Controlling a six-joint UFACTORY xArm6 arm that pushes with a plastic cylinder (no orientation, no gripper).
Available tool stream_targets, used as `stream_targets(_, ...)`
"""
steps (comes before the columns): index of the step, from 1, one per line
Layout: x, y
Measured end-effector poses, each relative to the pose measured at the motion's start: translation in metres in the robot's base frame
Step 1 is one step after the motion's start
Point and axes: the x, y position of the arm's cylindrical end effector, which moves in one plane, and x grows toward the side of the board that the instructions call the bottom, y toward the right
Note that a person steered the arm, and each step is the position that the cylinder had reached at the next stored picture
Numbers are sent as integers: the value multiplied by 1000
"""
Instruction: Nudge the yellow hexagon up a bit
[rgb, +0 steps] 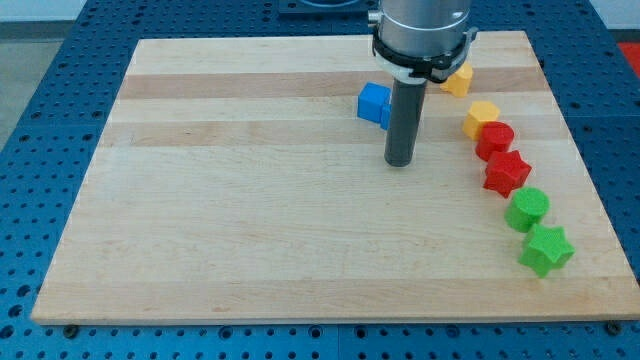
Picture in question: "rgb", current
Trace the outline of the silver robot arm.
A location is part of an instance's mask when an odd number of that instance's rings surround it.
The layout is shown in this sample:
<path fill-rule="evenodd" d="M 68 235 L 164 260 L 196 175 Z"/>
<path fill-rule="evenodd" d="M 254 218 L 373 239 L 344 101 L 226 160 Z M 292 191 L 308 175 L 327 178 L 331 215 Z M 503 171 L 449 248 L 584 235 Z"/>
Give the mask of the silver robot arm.
<path fill-rule="evenodd" d="M 476 37 L 470 10 L 470 0 L 380 0 L 368 13 L 376 62 L 406 84 L 445 82 Z"/>

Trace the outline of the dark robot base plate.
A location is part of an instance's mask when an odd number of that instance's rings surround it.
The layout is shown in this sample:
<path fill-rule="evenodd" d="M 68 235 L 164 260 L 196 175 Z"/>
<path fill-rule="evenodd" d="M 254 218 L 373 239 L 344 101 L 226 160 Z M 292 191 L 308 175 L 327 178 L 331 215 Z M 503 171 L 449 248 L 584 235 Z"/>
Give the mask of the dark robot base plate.
<path fill-rule="evenodd" d="M 346 14 L 367 12 L 377 0 L 277 0 L 280 14 Z"/>

